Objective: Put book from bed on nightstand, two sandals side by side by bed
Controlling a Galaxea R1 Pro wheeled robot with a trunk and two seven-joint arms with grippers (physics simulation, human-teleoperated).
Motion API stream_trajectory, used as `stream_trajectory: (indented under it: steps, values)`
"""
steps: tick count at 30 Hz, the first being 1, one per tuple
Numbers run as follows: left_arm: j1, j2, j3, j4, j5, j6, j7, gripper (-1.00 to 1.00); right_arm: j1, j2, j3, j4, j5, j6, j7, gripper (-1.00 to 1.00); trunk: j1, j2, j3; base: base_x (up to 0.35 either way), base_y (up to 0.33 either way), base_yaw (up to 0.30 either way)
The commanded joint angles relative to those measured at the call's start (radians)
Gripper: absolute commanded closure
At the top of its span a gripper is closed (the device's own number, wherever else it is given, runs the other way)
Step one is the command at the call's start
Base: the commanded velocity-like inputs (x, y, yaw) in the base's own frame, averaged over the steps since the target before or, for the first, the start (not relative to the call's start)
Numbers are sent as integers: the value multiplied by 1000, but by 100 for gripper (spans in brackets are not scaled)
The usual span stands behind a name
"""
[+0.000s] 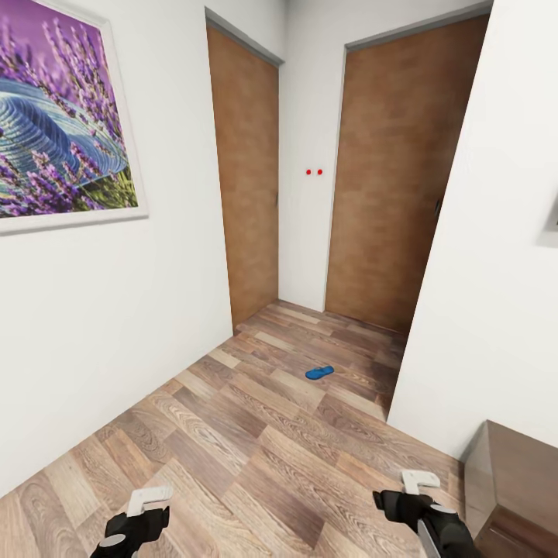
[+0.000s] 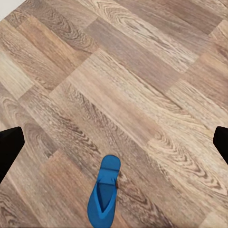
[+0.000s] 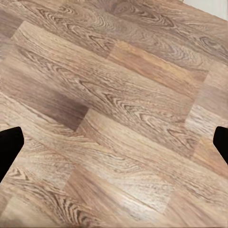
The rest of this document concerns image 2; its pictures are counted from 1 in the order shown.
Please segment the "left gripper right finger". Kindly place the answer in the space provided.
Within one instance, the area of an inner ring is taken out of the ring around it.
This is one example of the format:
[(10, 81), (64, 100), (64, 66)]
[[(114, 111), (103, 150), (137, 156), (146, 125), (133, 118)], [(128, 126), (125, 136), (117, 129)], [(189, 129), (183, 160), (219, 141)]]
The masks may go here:
[(228, 128), (222, 126), (216, 128), (213, 144), (228, 165)]

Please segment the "sandal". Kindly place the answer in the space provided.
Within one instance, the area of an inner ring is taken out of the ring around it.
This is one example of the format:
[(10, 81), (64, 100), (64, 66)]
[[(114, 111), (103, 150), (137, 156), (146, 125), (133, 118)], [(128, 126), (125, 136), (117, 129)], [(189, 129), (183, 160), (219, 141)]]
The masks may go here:
[(94, 228), (110, 228), (114, 220), (116, 180), (120, 159), (107, 155), (101, 162), (97, 181), (90, 197), (87, 213)]

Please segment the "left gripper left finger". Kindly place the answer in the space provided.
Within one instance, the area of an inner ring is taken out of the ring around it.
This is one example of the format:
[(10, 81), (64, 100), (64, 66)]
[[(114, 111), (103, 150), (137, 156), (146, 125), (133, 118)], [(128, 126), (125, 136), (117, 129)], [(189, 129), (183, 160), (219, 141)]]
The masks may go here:
[(25, 144), (20, 126), (0, 132), (0, 183)]

